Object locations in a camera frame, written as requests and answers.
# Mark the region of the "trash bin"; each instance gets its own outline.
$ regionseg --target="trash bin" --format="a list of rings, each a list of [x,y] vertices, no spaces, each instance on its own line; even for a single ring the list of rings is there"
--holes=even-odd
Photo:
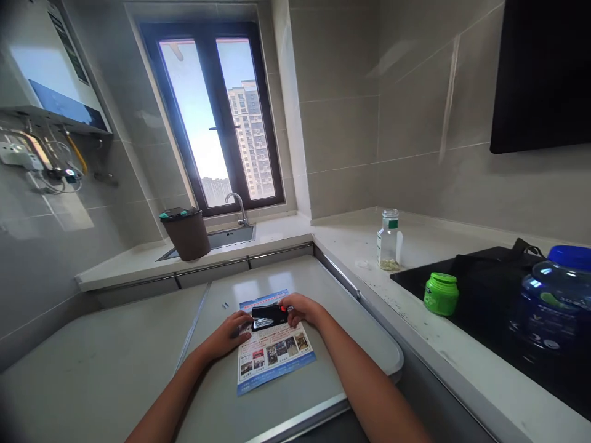
[[[181,260],[197,260],[211,251],[201,210],[180,207],[167,209],[160,214],[160,222]]]

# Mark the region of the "sink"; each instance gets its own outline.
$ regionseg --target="sink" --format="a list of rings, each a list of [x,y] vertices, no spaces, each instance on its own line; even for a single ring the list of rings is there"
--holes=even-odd
[[[254,225],[207,234],[211,249],[254,240]]]
[[[239,243],[247,243],[253,241],[256,235],[256,225],[241,226],[240,228],[225,229],[223,231],[214,231],[207,234],[209,238],[209,245],[211,249],[221,248],[222,246],[229,246]],[[179,253],[176,249],[171,249],[165,253],[157,261],[168,260],[169,258],[177,258]]]

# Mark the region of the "person's left hand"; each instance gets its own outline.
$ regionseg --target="person's left hand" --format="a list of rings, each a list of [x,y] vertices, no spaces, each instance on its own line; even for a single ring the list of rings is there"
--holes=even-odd
[[[207,340],[200,344],[199,349],[208,360],[215,360],[223,357],[235,347],[247,341],[251,334],[244,333],[236,336],[236,331],[244,323],[254,321],[244,311],[233,313],[210,335]]]

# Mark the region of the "flyer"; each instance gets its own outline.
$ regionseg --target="flyer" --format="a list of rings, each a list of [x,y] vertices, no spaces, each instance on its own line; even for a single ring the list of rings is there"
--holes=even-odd
[[[250,313],[253,306],[278,305],[287,295],[284,289],[240,303],[240,309]],[[284,323],[257,332],[248,326],[243,333],[247,332],[252,334],[251,339],[238,347],[238,397],[316,360],[301,322],[295,328]]]

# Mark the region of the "high-rise building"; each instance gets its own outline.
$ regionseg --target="high-rise building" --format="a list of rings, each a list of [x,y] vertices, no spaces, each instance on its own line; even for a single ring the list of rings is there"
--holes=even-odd
[[[207,201],[207,206],[221,206],[225,204],[226,195],[232,192],[230,181],[227,178],[209,178],[203,177],[201,179],[201,186],[203,186],[203,193]]]
[[[228,90],[228,99],[234,123],[239,126],[236,128],[236,138],[251,199],[272,197],[275,195],[275,187],[257,83],[254,80],[243,80],[241,87]]]

